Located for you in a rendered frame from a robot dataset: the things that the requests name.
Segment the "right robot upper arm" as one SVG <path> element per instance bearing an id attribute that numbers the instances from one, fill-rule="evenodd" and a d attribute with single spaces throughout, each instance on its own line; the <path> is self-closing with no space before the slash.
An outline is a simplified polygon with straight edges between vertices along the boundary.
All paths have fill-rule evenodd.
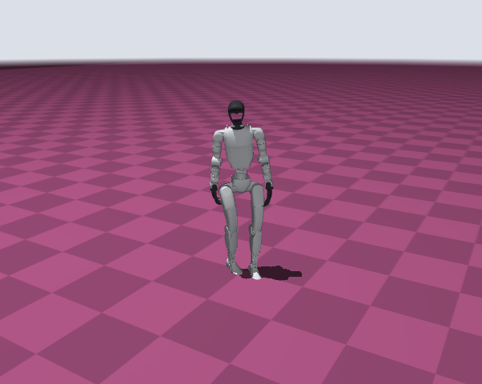
<path id="1" fill-rule="evenodd" d="M 213 135 L 213 142 L 212 142 L 212 152 L 213 152 L 212 165 L 213 166 L 221 166 L 222 164 L 222 159 L 220 157 L 220 154 L 222 149 L 221 141 L 223 140 L 223 134 L 224 134 L 224 130 L 217 130 Z"/>

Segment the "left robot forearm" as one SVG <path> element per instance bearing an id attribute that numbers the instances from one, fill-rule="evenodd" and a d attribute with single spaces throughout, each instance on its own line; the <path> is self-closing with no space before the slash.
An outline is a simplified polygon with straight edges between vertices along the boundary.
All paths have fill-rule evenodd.
<path id="1" fill-rule="evenodd" d="M 273 185 L 273 181 L 271 180 L 272 179 L 272 176 L 271 176 L 271 167 L 270 167 L 270 162 L 269 162 L 269 157 L 267 155 L 267 158 L 268 158 L 268 163 L 266 164 L 263 164 L 261 166 L 261 169 L 263 171 L 263 179 L 265 181 L 265 186 L 266 186 L 266 183 L 269 182 L 271 184 L 271 187 Z"/>

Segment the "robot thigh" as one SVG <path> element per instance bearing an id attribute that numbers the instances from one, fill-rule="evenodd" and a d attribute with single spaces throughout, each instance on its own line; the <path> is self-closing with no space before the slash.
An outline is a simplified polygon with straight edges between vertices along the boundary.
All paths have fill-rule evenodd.
<path id="1" fill-rule="evenodd" d="M 225 214 L 227 228 L 232 235 L 234 232 L 238 233 L 237 227 L 237 208 L 235 206 L 235 197 L 233 194 L 232 182 L 222 184 L 219 188 L 219 195 L 223 205 L 223 212 Z"/>
<path id="2" fill-rule="evenodd" d="M 251 214 L 252 224 L 249 225 L 250 236 L 255 236 L 256 231 L 262 230 L 264 211 L 264 189 L 260 183 L 251 182 Z"/>

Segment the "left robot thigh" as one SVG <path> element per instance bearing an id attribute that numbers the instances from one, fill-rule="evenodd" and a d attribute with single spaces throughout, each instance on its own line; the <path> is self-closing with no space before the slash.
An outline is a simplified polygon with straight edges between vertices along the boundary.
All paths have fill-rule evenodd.
<path id="1" fill-rule="evenodd" d="M 251 182 L 251 214 L 252 224 L 249 225 L 250 236 L 255 236 L 256 231 L 262 230 L 264 211 L 264 189 L 260 183 Z"/>

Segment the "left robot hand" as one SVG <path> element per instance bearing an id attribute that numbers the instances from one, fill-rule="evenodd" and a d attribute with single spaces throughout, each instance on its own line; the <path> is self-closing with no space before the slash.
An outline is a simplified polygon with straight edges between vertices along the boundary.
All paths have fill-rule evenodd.
<path id="1" fill-rule="evenodd" d="M 266 183 L 267 199 L 264 202 L 263 206 L 267 206 L 270 203 L 271 196 L 272 196 L 272 189 L 273 189 L 273 186 L 271 187 L 271 184 L 269 182 L 267 182 Z"/>

